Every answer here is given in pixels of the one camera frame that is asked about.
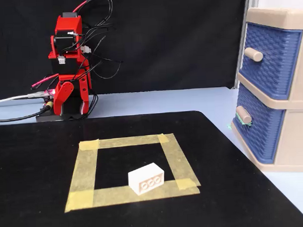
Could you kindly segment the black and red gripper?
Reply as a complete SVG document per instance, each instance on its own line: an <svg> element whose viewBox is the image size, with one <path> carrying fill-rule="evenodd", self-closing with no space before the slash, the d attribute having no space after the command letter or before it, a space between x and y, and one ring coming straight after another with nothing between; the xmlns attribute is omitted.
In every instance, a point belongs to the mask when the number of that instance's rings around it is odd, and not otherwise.
<svg viewBox="0 0 303 227"><path fill-rule="evenodd" d="M50 62L52 73L56 75L55 79L64 81L62 84L59 82L55 89L54 114L61 115L63 103L72 93L74 85L78 87L81 99L80 114L87 114L90 107L89 94L92 89L88 59L85 57L61 57L50 59Z"/></svg>

